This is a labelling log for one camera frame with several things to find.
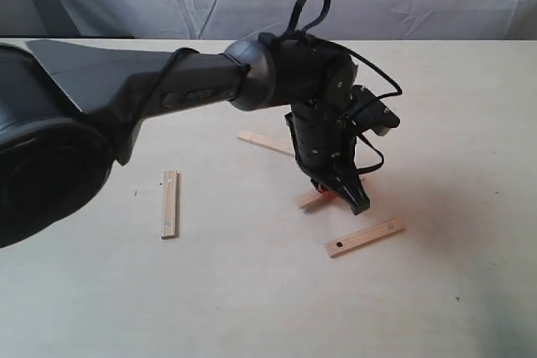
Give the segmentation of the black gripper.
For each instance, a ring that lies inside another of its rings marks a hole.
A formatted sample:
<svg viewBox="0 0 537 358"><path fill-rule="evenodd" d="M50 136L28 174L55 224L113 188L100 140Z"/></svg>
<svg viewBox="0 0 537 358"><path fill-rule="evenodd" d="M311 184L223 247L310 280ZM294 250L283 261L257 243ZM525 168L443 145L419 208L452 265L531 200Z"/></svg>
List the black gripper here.
<svg viewBox="0 0 537 358"><path fill-rule="evenodd" d="M344 119L308 104L291 106L286 116L295 160L320 194L332 191L345 201L354 215L370 208L370 199L354 162L357 137Z"/></svg>

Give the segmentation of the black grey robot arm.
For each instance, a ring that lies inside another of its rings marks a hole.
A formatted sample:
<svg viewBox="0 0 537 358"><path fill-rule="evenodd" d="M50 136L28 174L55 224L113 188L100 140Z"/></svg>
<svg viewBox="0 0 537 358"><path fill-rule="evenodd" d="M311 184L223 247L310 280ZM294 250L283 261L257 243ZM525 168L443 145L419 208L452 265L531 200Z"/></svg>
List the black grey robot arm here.
<svg viewBox="0 0 537 358"><path fill-rule="evenodd" d="M1 48L1 244L72 215L131 158L143 121L228 102L290 106L296 161L353 213L370 203L354 163L349 53L307 34L261 34L220 54L36 40Z"/></svg>

